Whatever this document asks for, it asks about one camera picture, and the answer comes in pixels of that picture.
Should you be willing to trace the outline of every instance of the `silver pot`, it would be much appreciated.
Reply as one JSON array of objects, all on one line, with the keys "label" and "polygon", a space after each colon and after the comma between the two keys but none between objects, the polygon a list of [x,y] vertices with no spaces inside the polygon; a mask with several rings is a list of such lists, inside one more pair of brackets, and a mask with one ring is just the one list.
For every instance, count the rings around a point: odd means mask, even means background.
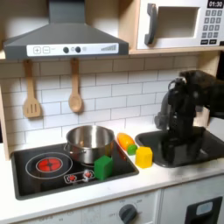
[{"label": "silver pot", "polygon": [[65,151],[73,160],[92,165],[96,159],[111,157],[115,135],[110,129],[87,125],[71,129],[66,135]]}]

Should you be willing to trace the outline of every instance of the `range hood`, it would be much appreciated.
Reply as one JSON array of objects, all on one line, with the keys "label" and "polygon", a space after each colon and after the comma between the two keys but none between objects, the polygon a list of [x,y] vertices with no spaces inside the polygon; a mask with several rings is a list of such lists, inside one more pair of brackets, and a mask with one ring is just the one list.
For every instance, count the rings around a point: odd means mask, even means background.
[{"label": "range hood", "polygon": [[125,55],[129,44],[85,23],[85,0],[49,0],[49,24],[3,43],[7,60]]}]

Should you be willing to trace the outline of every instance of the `microwave keypad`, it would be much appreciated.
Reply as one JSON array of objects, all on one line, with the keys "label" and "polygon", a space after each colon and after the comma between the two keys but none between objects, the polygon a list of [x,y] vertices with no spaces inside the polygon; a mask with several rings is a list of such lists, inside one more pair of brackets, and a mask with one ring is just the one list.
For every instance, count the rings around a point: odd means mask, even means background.
[{"label": "microwave keypad", "polygon": [[214,22],[215,22],[215,17],[211,17],[210,24],[214,24]]},{"label": "microwave keypad", "polygon": [[213,31],[214,30],[214,26],[212,24],[209,25],[209,31]]},{"label": "microwave keypad", "polygon": [[217,43],[221,28],[221,16],[222,10],[206,10],[201,45],[215,45]]}]

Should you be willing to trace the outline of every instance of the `microwave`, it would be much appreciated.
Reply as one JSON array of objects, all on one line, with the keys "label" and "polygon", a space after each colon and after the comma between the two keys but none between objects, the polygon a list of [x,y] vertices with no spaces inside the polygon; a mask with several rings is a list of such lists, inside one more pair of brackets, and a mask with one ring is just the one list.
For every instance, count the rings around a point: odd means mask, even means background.
[{"label": "microwave", "polygon": [[224,46],[223,0],[141,0],[136,49]]}]

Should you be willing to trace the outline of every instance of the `wooden spoon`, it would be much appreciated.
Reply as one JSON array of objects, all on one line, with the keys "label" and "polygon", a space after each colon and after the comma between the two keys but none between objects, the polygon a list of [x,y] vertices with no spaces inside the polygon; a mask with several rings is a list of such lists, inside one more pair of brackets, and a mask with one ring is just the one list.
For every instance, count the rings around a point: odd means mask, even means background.
[{"label": "wooden spoon", "polygon": [[69,98],[69,107],[73,112],[80,112],[82,109],[82,99],[79,95],[79,61],[77,59],[71,59],[72,66],[72,85],[73,92]]},{"label": "wooden spoon", "polygon": [[24,61],[24,70],[27,85],[27,99],[24,102],[24,116],[25,117],[37,117],[40,116],[40,105],[37,99],[34,97],[34,88],[32,80],[32,62],[30,60]]}]

